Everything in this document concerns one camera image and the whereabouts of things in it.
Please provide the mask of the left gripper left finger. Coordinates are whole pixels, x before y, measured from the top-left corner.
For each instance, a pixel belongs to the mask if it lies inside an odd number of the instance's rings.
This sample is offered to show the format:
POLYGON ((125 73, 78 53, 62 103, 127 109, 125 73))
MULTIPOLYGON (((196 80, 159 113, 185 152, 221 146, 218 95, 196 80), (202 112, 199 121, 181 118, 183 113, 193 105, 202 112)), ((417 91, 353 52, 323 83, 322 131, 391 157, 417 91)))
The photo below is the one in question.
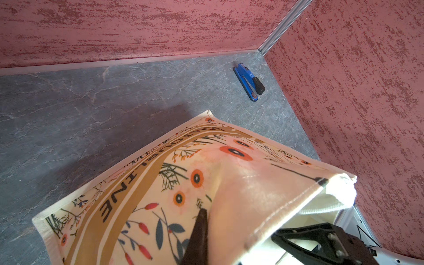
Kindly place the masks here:
POLYGON ((208 213, 202 208, 196 218, 188 247, 181 265, 208 264, 208 213))

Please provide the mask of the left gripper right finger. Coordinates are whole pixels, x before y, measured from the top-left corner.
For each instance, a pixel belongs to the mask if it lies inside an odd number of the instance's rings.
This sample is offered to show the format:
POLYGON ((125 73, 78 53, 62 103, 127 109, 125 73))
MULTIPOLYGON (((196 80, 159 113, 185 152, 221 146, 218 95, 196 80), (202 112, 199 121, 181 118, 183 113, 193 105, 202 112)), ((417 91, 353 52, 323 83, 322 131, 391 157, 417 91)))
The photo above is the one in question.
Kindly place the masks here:
POLYGON ((363 241, 330 223, 278 229, 272 234, 271 240, 304 265, 377 264, 363 241), (294 240, 316 242, 321 247, 320 251, 309 251, 294 240))

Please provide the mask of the cream floral canvas tote bag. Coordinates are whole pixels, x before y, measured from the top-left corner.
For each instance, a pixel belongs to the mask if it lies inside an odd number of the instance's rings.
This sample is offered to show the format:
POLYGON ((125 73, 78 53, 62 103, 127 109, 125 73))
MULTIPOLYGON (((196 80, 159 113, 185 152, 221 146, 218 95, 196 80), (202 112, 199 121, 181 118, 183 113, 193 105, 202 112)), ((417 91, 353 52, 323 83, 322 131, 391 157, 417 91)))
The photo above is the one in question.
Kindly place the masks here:
POLYGON ((206 111, 33 218, 54 265, 179 265, 199 211, 210 265, 294 264, 281 227, 333 223, 357 177, 206 111))

